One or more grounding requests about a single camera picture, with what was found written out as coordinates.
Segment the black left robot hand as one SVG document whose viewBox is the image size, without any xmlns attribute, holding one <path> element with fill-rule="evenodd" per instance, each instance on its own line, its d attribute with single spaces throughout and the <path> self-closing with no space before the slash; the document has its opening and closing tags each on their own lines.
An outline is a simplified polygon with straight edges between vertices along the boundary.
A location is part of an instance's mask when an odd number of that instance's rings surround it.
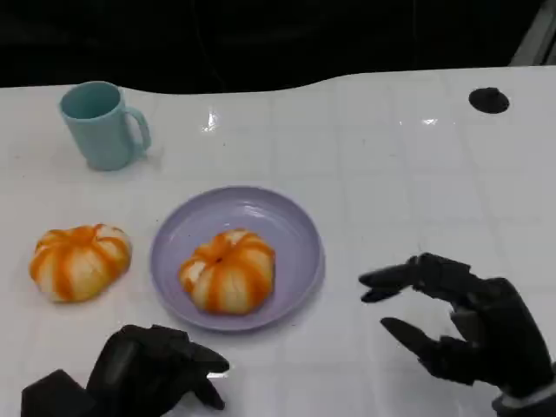
<svg viewBox="0 0 556 417">
<path fill-rule="evenodd" d="M 126 325 L 99 354 L 86 386 L 101 416 L 162 416 L 192 393 L 205 407 L 225 408 L 210 373 L 229 371 L 214 350 L 187 332 L 153 325 Z"/>
</svg>

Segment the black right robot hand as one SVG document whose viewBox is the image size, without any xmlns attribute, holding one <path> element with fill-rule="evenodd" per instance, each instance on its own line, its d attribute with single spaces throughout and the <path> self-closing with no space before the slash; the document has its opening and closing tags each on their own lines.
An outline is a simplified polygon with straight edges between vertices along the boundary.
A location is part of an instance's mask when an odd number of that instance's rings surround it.
<svg viewBox="0 0 556 417">
<path fill-rule="evenodd" d="M 393 317 L 381 325 L 434 377 L 496 386 L 523 399 L 554 382 L 546 342 L 522 297 L 505 278 L 481 279 L 469 265 L 424 253 L 361 275 L 364 303 L 385 301 L 406 288 L 448 302 L 461 337 L 428 337 Z"/>
</svg>

